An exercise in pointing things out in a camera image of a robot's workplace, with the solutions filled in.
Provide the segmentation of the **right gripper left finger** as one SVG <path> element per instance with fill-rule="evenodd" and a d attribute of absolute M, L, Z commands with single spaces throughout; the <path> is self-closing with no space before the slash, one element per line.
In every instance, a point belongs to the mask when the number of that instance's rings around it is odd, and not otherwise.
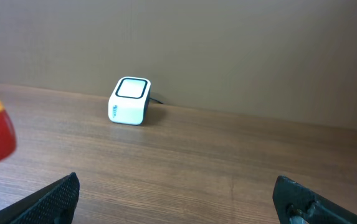
<path fill-rule="evenodd" d="M 79 192 L 73 172 L 0 210 L 0 224 L 71 224 Z"/>

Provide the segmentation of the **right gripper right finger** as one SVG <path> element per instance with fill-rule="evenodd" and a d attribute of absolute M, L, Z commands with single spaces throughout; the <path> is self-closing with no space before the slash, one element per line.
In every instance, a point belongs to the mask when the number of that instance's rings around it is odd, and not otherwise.
<path fill-rule="evenodd" d="M 357 224 L 356 214 L 283 175 L 277 177 L 272 198 L 283 224 Z"/>

